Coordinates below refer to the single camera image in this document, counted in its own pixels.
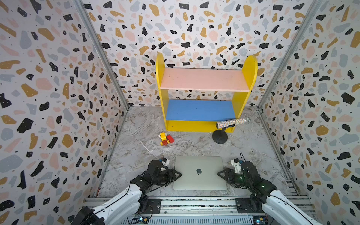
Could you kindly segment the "silver laptop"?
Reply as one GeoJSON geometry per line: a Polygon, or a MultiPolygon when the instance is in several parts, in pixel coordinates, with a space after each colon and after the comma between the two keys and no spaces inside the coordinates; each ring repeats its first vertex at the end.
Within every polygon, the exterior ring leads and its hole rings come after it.
{"type": "Polygon", "coordinates": [[[173,183],[173,189],[225,191],[226,181],[218,176],[223,169],[223,160],[219,156],[177,156],[175,170],[181,177],[173,183]]]}

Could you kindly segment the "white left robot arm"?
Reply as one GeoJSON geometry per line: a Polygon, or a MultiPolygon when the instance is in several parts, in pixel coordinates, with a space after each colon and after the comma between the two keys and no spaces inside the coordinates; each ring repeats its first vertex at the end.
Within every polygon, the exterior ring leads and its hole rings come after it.
{"type": "Polygon", "coordinates": [[[154,214],[159,214],[161,200],[151,200],[147,195],[152,188],[166,187],[182,177],[175,169],[169,169],[169,160],[162,158],[152,160],[147,169],[132,179],[121,193],[109,201],[91,209],[83,207],[72,225],[120,225],[122,222],[130,222],[130,217],[135,215],[149,214],[148,217],[140,217],[137,224],[148,224],[154,214]]]}

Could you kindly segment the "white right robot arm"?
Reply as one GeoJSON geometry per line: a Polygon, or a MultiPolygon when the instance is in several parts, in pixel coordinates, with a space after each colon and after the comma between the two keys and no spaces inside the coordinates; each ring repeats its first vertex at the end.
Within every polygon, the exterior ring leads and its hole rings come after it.
{"type": "Polygon", "coordinates": [[[233,166],[234,169],[224,169],[217,175],[230,186],[251,192],[248,207],[252,211],[262,211],[281,225],[320,224],[288,200],[270,181],[261,178],[252,162],[235,162],[233,166]]]}

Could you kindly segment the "sprinkle kaleidoscope on black stand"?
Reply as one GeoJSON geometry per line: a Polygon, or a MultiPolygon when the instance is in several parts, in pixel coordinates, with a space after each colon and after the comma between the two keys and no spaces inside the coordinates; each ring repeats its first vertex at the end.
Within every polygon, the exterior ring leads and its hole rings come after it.
{"type": "Polygon", "coordinates": [[[224,144],[227,142],[228,140],[228,135],[226,133],[226,129],[227,128],[233,128],[236,125],[247,125],[251,122],[251,119],[248,117],[243,117],[240,119],[234,119],[234,120],[228,120],[228,121],[221,121],[221,122],[217,122],[216,128],[217,130],[215,130],[212,134],[212,138],[213,141],[217,144],[224,144]]]}

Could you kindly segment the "red yellow toy blocks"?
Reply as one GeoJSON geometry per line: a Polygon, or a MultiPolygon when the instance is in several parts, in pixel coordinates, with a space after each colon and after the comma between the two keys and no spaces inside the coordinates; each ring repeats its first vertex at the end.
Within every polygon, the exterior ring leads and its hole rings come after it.
{"type": "Polygon", "coordinates": [[[165,132],[160,133],[158,136],[161,139],[161,142],[160,142],[161,146],[166,146],[170,143],[174,143],[174,139],[172,138],[172,136],[168,135],[165,132]]]}

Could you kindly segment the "yellow pink blue wooden shelf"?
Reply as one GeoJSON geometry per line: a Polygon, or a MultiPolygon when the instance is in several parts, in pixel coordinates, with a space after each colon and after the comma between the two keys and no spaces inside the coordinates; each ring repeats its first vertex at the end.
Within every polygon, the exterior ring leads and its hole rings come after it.
{"type": "Polygon", "coordinates": [[[158,53],[155,67],[165,129],[173,132],[211,133],[216,123],[239,119],[258,72],[253,55],[241,70],[220,70],[166,67],[158,53]]]}

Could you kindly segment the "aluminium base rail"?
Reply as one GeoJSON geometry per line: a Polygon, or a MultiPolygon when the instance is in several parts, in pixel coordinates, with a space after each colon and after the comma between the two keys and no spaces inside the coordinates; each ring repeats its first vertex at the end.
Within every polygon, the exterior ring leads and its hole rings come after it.
{"type": "Polygon", "coordinates": [[[248,196],[150,197],[144,216],[150,225],[259,225],[266,213],[254,211],[248,196]]]}

